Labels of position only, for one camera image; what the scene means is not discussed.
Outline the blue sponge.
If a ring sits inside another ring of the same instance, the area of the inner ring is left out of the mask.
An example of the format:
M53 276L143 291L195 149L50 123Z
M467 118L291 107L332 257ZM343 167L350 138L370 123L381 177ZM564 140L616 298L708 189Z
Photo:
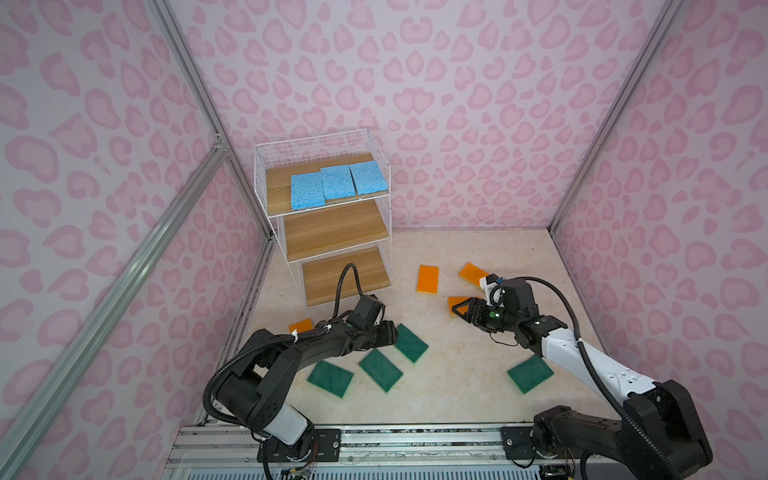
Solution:
M304 210L322 207L326 204L322 174L304 173L291 176L291 208Z
M388 190L388 183L375 160L354 163L349 166L358 195L368 195Z
M354 180L348 165L338 165L322 168L321 180L324 199L346 199L357 195Z

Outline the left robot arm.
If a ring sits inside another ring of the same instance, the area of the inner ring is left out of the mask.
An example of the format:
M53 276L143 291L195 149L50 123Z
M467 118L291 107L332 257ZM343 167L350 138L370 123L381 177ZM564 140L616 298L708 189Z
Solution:
M354 309L311 330L257 331L208 381L202 396L206 413L277 442L291 458L304 459L313 450L314 425L286 403L297 372L327 358L395 344L397 329L384 318L385 311L376 296L364 295Z

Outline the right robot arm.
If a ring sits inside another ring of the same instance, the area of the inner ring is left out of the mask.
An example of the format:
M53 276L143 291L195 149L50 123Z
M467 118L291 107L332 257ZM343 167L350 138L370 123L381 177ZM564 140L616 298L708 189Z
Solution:
M674 380L660 382L640 374L589 345L572 306L571 322L543 315L530 276L481 280L484 295L455 303L451 311L479 330L510 332L516 345L567 370L602 396L615 420L586 415L566 406L534 417L531 449L542 458L566 451L623 464L638 479L685 479L713 462L705 429L688 390Z

